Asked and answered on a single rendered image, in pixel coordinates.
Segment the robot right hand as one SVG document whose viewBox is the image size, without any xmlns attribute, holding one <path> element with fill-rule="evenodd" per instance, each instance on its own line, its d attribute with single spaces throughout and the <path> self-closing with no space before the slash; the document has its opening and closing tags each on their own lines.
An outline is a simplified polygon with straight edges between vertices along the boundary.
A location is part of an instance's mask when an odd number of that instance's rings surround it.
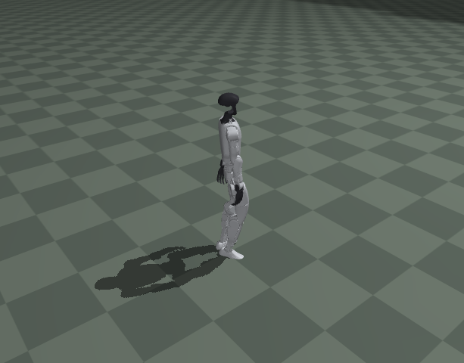
<svg viewBox="0 0 464 363">
<path fill-rule="evenodd" d="M 239 204 L 243 198 L 243 190 L 244 188 L 242 188 L 241 190 L 239 190 L 239 186 L 238 185 L 235 185 L 235 191 L 237 191 L 237 194 L 235 196 L 235 203 L 232 204 L 233 206 Z"/>
</svg>

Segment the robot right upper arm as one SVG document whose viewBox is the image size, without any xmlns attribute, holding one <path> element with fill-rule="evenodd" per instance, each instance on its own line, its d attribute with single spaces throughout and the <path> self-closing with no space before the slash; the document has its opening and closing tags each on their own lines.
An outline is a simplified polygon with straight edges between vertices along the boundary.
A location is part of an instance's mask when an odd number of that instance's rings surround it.
<svg viewBox="0 0 464 363">
<path fill-rule="evenodd" d="M 227 138 L 227 141 L 229 143 L 230 160 L 231 160 L 232 165 L 234 165 L 235 159 L 241 158 L 238 155 L 238 152 L 239 152 L 239 147 L 238 147 L 239 133 L 238 133 L 238 130 L 233 126 L 228 127 L 227 131 L 226 131 L 226 138 Z"/>
</svg>

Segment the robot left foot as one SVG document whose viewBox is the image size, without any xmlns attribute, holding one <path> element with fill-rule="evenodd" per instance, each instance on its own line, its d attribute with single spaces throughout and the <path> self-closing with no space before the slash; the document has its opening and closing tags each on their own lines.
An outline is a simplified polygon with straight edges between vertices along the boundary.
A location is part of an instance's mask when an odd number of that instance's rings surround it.
<svg viewBox="0 0 464 363">
<path fill-rule="evenodd" d="M 222 239 L 222 240 L 223 240 L 223 239 Z M 227 246 L 227 241 L 226 241 L 225 243 L 223 243 L 222 240 L 221 240 L 221 241 L 218 241 L 218 242 L 216 243 L 216 249 L 217 249 L 217 250 L 220 250 L 222 247 L 226 247 L 226 246 Z M 228 240 L 228 238 L 227 238 L 227 240 Z M 236 242 L 237 242 L 237 241 L 236 241 Z"/>
</svg>

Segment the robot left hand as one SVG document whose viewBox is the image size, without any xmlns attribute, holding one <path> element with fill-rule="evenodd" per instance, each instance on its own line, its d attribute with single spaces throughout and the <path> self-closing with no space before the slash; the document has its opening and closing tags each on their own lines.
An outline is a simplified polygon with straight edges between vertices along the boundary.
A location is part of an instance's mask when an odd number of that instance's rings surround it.
<svg viewBox="0 0 464 363">
<path fill-rule="evenodd" d="M 220 169 L 218 171 L 218 175 L 217 175 L 217 182 L 219 182 L 219 177 L 220 177 L 220 184 L 222 184 L 221 177 L 222 177 L 222 181 L 223 181 L 223 184 L 224 184 L 224 172 L 223 172 L 224 166 L 222 166 L 222 164 L 223 164 L 223 160 L 221 160 L 221 162 L 220 162 L 221 167 L 220 167 Z M 227 182 L 226 182 L 226 184 L 227 184 Z"/>
</svg>

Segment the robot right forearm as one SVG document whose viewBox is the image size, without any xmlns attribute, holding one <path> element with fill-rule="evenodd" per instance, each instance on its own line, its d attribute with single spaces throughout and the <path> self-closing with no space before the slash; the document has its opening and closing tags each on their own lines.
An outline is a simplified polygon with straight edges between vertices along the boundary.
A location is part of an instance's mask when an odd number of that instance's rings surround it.
<svg viewBox="0 0 464 363">
<path fill-rule="evenodd" d="M 239 190 L 241 190 L 244 187 L 242 173 L 241 173 L 241 171 L 242 171 L 242 163 L 243 163 L 242 159 L 237 158 L 237 159 L 235 159 L 234 165 L 232 167 L 234 183 L 235 183 L 234 185 L 238 185 Z"/>
</svg>

